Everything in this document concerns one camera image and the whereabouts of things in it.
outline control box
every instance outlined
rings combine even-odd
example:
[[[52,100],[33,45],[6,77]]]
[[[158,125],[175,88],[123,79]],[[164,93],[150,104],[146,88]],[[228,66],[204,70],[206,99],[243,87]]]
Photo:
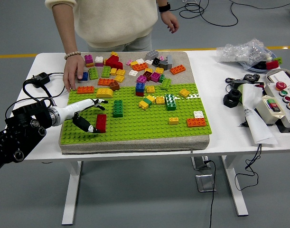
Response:
[[[288,89],[279,90],[276,83],[268,83],[265,87],[268,96],[274,97],[281,106],[285,116],[276,122],[281,133],[290,133],[290,92]]]

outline white robotic hand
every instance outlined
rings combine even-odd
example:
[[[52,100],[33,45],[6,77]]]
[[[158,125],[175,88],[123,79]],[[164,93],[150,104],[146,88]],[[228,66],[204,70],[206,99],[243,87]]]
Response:
[[[90,107],[98,107],[105,110],[101,103],[107,104],[108,101],[102,99],[85,99],[75,102],[64,108],[53,106],[49,108],[49,113],[52,118],[52,126],[59,126],[65,120],[73,119],[73,123],[85,132],[99,133],[87,120],[79,116],[79,113]]]

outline yellow lego brick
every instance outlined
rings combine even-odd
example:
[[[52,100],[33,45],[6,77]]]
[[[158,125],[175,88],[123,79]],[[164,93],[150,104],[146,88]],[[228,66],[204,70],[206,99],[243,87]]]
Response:
[[[160,67],[157,67],[157,68],[155,69],[155,72],[156,72],[156,73],[159,73],[159,74],[162,74],[162,73],[164,72],[164,69],[163,69],[163,68],[160,68]]]
[[[146,72],[146,71],[148,71],[148,72],[150,72],[150,73],[153,73],[153,69],[151,69],[151,68],[146,68],[146,69],[145,69],[145,72]]]
[[[137,65],[137,64],[138,64],[137,61],[133,61],[133,62],[130,63],[130,66],[133,67],[134,65]]]
[[[112,75],[112,76],[116,76],[116,71],[117,71],[116,68],[112,68],[112,69],[110,70],[110,75]]]
[[[165,104],[165,98],[163,96],[157,96],[156,97],[156,104],[157,105],[164,105]]]
[[[155,104],[155,98],[154,97],[148,95],[146,98],[149,99],[153,104]]]
[[[113,90],[109,88],[99,88],[96,92],[96,98],[112,98]]]
[[[118,69],[117,72],[116,72],[116,75],[117,75],[117,76],[124,76],[125,73],[126,73],[125,70]]]
[[[110,56],[118,56],[118,54],[116,52],[111,52],[111,55]]]
[[[170,125],[178,124],[178,118],[177,117],[170,117],[169,118],[169,124]]]
[[[187,98],[190,94],[190,92],[186,89],[182,89],[179,94],[181,94],[183,97]]]
[[[153,85],[149,85],[149,86],[146,86],[146,91],[147,91],[147,94],[153,94],[155,93],[155,88]]]
[[[149,104],[147,104],[147,103],[144,102],[144,101],[141,101],[141,102],[139,102],[139,107],[140,107],[141,109],[146,110],[146,109],[149,107]]]
[[[124,76],[117,75],[114,80],[117,81],[118,83],[121,83],[123,82],[124,79],[125,79]]]

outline plastic bag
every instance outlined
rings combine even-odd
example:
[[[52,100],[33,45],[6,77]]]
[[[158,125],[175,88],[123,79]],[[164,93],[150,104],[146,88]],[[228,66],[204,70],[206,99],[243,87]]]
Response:
[[[244,68],[249,69],[261,61],[271,59],[272,52],[264,47],[262,42],[252,39],[237,46],[227,44],[225,47],[218,47],[216,55],[219,62],[243,63]]]

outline black nut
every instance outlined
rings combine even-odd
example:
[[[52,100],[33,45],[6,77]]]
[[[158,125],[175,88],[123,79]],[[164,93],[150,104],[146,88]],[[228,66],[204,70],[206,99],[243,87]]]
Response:
[[[226,94],[223,98],[224,105],[229,107],[229,108],[236,107],[239,104],[239,100],[233,101],[233,100],[229,99],[228,95],[229,94]]]
[[[232,101],[239,101],[241,96],[242,96],[242,93],[237,89],[232,89],[228,93],[228,99]]]

